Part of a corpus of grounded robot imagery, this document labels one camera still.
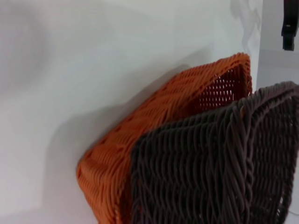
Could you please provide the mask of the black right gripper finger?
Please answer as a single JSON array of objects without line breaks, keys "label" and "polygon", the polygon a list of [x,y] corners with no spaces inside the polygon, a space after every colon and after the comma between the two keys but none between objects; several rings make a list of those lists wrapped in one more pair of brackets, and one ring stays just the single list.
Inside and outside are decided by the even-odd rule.
[{"label": "black right gripper finger", "polygon": [[283,50],[294,51],[296,37],[296,0],[284,0],[284,18],[281,36],[283,37]]}]

